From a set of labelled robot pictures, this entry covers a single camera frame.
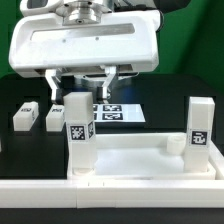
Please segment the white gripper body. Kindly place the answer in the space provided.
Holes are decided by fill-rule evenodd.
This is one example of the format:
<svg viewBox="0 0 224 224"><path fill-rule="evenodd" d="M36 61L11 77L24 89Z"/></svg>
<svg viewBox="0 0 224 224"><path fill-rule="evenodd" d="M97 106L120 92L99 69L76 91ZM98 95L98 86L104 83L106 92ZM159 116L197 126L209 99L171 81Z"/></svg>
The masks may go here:
<svg viewBox="0 0 224 224"><path fill-rule="evenodd" d="M98 74L106 66L122 73L149 72L159 64L157 10L104 14L98 24L68 25L54 14L28 16L15 26L9 64L23 77L47 69Z"/></svg>

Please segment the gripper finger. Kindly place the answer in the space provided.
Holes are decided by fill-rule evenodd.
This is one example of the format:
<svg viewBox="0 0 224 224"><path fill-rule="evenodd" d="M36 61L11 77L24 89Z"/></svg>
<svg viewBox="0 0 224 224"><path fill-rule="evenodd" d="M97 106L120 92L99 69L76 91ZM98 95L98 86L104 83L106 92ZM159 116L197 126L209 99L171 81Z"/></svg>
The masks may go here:
<svg viewBox="0 0 224 224"><path fill-rule="evenodd" d="M61 73L56 69L47 69L45 79L51 88L51 101L53 104L62 104Z"/></svg>
<svg viewBox="0 0 224 224"><path fill-rule="evenodd" d="M97 88L97 101L101 103L107 103L110 98L110 90L117 81L117 67L106 66L105 75L106 78L103 84Z"/></svg>

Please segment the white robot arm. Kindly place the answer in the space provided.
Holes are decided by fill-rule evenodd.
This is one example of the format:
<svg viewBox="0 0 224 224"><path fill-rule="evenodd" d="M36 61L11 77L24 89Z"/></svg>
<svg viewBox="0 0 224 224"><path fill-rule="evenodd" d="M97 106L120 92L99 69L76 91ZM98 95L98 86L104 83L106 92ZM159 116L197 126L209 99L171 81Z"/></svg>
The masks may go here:
<svg viewBox="0 0 224 224"><path fill-rule="evenodd" d="M164 15L191 0L21 0L9 64L25 78L44 77L62 101L60 79L73 76L110 97L117 80L155 70Z"/></svg>

